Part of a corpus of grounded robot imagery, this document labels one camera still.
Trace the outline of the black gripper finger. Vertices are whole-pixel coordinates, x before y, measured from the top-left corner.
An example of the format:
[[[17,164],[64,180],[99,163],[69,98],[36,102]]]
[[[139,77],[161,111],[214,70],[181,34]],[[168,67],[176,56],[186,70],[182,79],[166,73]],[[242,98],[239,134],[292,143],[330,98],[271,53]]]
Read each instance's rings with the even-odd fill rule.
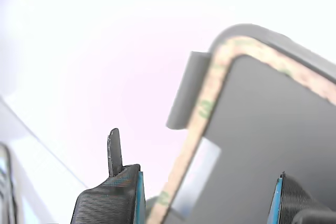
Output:
[[[293,177],[277,179],[267,224],[335,224],[335,211],[315,200]]]
[[[122,165],[117,128],[108,136],[107,152],[109,177],[78,196],[71,223],[144,224],[143,173],[139,164]]]

